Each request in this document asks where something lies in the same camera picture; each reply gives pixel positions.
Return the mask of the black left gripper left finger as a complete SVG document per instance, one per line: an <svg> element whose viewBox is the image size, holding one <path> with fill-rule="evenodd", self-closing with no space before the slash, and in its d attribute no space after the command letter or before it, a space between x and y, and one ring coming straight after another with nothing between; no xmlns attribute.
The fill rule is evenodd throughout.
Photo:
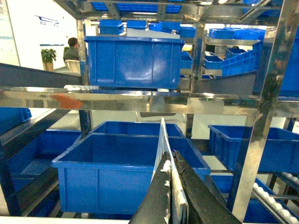
<svg viewBox="0 0 299 224"><path fill-rule="evenodd" d="M162 155L146 196L130 224L168 224L171 216L171 160Z"/></svg>

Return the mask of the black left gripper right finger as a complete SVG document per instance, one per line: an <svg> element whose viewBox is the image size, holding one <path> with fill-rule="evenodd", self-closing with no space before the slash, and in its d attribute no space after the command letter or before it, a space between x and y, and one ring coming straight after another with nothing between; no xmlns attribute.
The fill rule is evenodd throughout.
<svg viewBox="0 0 299 224"><path fill-rule="evenodd" d="M206 185L180 152L175 151L172 155L189 203L189 223L239 224L240 221L227 209L221 192Z"/></svg>

